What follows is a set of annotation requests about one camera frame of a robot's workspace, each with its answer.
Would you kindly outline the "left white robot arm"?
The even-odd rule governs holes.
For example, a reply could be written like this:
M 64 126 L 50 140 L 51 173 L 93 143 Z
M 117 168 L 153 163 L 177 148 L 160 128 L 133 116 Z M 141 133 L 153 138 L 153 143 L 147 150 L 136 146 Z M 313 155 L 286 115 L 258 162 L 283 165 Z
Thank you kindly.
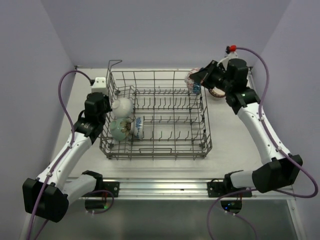
M 109 112 L 108 96 L 101 92 L 87 95 L 84 110 L 80 112 L 58 156 L 37 178 L 27 178 L 23 183 L 27 213 L 57 223 L 64 217 L 69 205 L 80 197 L 87 194 L 96 197 L 103 193 L 103 176 L 97 172 L 86 170 L 72 182 L 67 182 L 67 178 L 102 133 Z

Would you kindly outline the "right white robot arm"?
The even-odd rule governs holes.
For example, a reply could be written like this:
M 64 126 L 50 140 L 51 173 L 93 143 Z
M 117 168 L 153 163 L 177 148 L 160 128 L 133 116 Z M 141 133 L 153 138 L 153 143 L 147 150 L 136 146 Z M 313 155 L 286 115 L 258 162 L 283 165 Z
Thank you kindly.
M 264 129 L 270 123 L 259 109 L 261 101 L 257 93 L 247 86 L 248 71 L 246 61 L 233 58 L 227 67 L 213 60 L 205 68 L 189 75 L 196 85 L 218 88 L 225 93 L 227 104 L 243 122 L 258 149 L 262 162 L 260 168 L 234 171 L 224 176 L 222 189 L 231 197 L 244 188 L 266 193 L 292 185 L 300 172 L 296 165 L 303 163 L 298 154 L 291 154 L 281 143 L 272 128 L 268 132 Z

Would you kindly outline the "white bowl dark stripes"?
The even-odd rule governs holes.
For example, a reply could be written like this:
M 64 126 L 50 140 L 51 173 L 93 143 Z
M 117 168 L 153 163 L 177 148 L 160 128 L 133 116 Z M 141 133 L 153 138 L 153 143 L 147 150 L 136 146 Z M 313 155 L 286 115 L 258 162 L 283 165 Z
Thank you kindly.
M 213 96 L 215 99 L 218 99 L 218 100 L 223 99 L 226 96 L 224 91 L 216 87 L 209 89 L 208 92 L 211 96 Z

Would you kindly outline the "blue floral white bowl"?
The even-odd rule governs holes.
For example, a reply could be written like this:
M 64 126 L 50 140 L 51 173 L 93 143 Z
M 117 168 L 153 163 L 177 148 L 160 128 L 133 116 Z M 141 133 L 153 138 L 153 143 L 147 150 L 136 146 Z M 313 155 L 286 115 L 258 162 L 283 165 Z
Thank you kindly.
M 143 129 L 144 119 L 140 116 L 130 124 L 130 133 L 139 140 L 142 140 L 143 138 Z

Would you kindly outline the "red diamond pattern bowl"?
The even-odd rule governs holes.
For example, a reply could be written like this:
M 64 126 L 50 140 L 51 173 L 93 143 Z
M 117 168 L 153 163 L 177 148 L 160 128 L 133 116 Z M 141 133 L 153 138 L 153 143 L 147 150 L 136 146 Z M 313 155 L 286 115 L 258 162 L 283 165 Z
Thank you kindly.
M 191 94 L 199 95 L 201 93 L 201 85 L 190 78 L 190 75 L 197 73 L 200 69 L 199 67 L 193 68 L 184 78 L 186 87 Z

